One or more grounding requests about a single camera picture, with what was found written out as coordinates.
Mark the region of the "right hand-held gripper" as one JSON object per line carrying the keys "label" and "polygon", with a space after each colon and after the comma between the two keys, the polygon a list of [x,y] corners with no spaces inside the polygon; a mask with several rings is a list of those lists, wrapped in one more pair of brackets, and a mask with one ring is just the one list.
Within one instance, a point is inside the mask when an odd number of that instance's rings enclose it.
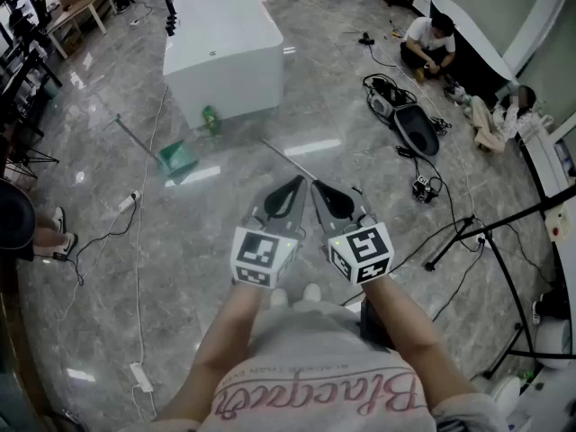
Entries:
{"label": "right hand-held gripper", "polygon": [[328,261],[352,284],[391,270],[394,249],[363,193],[340,183],[315,181],[310,188]]}

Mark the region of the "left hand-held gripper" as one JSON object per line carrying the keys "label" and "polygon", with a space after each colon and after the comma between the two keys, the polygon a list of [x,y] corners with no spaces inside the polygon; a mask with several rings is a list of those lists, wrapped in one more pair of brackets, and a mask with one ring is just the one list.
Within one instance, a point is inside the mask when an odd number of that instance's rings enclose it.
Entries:
{"label": "left hand-held gripper", "polygon": [[307,181],[302,175],[270,184],[256,193],[236,227],[230,270],[236,283],[274,289],[302,243]]}

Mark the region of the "green broom with metal handle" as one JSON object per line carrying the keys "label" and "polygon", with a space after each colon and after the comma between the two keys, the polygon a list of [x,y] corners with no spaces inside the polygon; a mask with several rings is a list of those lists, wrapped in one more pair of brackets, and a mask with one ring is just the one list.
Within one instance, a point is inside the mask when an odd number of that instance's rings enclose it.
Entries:
{"label": "green broom with metal handle", "polygon": [[264,143],[266,146],[268,146],[271,150],[273,150],[280,157],[284,158],[286,161],[288,161],[293,166],[295,166],[299,171],[301,171],[304,175],[306,175],[311,181],[318,181],[318,178],[314,174],[312,174],[310,171],[308,171],[304,166],[297,163],[294,159],[292,159],[291,157],[289,157],[285,153],[283,153],[278,147],[276,147],[274,144],[272,144],[269,140],[261,137],[260,141],[262,143]]}

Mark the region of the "person's right forearm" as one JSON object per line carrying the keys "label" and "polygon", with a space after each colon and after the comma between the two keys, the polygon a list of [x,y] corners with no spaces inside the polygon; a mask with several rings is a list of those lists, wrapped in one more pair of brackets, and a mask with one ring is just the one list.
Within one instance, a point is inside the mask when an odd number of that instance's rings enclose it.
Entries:
{"label": "person's right forearm", "polygon": [[433,409],[476,390],[448,355],[432,319],[388,275],[363,285],[396,351],[414,369]]}

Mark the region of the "person's left forearm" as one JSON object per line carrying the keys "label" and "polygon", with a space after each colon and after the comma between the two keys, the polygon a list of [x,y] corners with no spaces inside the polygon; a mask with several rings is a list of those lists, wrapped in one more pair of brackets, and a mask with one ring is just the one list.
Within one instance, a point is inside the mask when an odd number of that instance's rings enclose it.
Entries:
{"label": "person's left forearm", "polygon": [[188,419],[202,423],[212,409],[224,376],[248,357],[248,343],[264,290],[248,284],[230,287],[226,300],[199,345],[190,372],[157,421]]}

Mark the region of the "black metal stand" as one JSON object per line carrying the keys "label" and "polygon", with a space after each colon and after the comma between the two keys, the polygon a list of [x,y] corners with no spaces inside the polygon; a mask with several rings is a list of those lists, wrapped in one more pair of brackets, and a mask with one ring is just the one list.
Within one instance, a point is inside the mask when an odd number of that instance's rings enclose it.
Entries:
{"label": "black metal stand", "polygon": [[443,257],[443,255],[448,252],[448,250],[454,243],[459,242],[460,240],[468,239],[480,233],[485,236],[489,245],[491,246],[492,251],[498,261],[499,267],[502,273],[504,274],[508,288],[512,294],[513,301],[517,308],[517,313],[520,317],[520,322],[516,325],[516,333],[514,334],[512,339],[508,342],[508,345],[503,349],[503,351],[498,356],[496,361],[492,364],[492,366],[482,373],[482,376],[488,380],[498,371],[498,369],[508,356],[520,356],[531,358],[533,360],[537,360],[538,358],[545,358],[552,360],[576,360],[576,355],[572,353],[574,336],[571,336],[571,352],[569,354],[555,354],[555,353],[544,353],[535,351],[534,341],[528,328],[527,316],[524,313],[523,306],[518,296],[516,286],[514,285],[509,270],[500,254],[498,247],[494,243],[494,240],[491,236],[491,232],[499,227],[508,225],[513,221],[523,219],[536,212],[542,213],[544,211],[551,210],[552,208],[555,208],[556,206],[561,205],[562,203],[570,200],[572,197],[576,197],[576,186],[564,189],[560,191],[557,195],[554,195],[552,197],[546,196],[541,202],[529,208],[526,208],[513,215],[510,215],[502,220],[493,222],[492,224],[485,225],[480,229],[473,230],[470,233],[465,233],[465,231],[468,229],[469,226],[472,225],[472,222],[475,219],[475,217],[471,216],[469,218],[465,218],[464,225],[456,231],[455,235],[445,245],[445,247],[440,250],[437,256],[434,257],[431,261],[428,261],[424,264],[424,269],[426,271],[428,272],[434,271],[436,269],[436,264]]}

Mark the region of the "small black gripper device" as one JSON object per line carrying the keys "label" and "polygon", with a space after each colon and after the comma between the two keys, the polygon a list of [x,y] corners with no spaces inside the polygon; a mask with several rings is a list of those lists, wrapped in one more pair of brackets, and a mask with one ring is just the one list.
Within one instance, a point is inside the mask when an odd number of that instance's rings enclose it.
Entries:
{"label": "small black gripper device", "polygon": [[412,184],[412,194],[421,203],[430,203],[438,197],[439,191],[431,186],[430,181],[423,175],[419,175]]}

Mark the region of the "green plastic bottle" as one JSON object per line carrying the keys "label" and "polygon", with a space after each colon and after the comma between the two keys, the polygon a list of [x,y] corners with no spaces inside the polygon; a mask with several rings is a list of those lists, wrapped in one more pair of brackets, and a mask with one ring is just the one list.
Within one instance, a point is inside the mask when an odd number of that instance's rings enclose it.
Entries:
{"label": "green plastic bottle", "polygon": [[212,136],[219,136],[221,134],[221,120],[212,106],[206,106],[202,110],[202,117],[206,130]]}

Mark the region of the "black box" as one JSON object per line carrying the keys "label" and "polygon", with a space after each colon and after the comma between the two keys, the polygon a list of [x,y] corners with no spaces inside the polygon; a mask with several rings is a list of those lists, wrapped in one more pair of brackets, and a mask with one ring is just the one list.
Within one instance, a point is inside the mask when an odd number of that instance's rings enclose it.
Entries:
{"label": "black box", "polygon": [[385,326],[380,321],[374,306],[364,298],[360,311],[360,335],[361,338],[386,349],[395,349]]}

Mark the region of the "person's grey t-shirt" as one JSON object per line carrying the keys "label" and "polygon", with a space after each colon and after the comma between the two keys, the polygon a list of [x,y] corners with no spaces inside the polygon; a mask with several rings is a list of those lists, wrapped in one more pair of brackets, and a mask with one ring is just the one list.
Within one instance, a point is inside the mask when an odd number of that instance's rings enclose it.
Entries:
{"label": "person's grey t-shirt", "polygon": [[246,361],[215,389],[202,421],[156,432],[508,432],[492,398],[459,395],[433,409],[399,355],[365,343],[348,317],[317,309],[264,314]]}

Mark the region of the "black and white bathtub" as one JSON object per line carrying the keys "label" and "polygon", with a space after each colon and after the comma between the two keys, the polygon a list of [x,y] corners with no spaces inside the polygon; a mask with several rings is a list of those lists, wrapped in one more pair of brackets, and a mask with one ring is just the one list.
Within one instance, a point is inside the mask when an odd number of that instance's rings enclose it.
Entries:
{"label": "black and white bathtub", "polygon": [[454,23],[455,57],[450,75],[467,94],[494,104],[513,75],[474,20],[452,0],[430,0],[430,15],[445,14]]}

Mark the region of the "wooden table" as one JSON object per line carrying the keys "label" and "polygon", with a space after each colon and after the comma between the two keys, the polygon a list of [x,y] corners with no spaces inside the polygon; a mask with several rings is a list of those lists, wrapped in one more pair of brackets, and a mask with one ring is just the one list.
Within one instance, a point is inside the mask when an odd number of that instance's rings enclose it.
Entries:
{"label": "wooden table", "polygon": [[[105,35],[108,31],[104,26],[104,22],[100,14],[98,13],[97,4],[101,4],[104,0],[79,0],[72,4],[65,12],[63,12],[54,22],[52,22],[46,31],[46,34],[51,41],[54,48],[57,50],[59,55],[63,59],[68,58],[68,54],[63,49],[60,42],[57,40],[55,33],[58,29],[64,27],[68,23],[73,23],[79,30],[79,25],[77,24],[77,17],[88,11],[101,33]],[[107,0],[107,4],[104,5],[107,9],[111,10],[113,14],[117,14],[116,8],[113,0]]]}

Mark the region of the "green long-handled dustpan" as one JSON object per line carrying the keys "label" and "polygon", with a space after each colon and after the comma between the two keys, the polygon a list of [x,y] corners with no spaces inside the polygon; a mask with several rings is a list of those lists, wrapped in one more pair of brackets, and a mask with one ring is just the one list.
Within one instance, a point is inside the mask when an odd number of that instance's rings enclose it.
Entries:
{"label": "green long-handled dustpan", "polygon": [[113,119],[116,123],[146,154],[155,160],[158,168],[168,179],[178,179],[188,175],[196,166],[197,158],[187,149],[185,142],[180,139],[169,146],[154,153],[131,131],[121,120],[119,114]]}

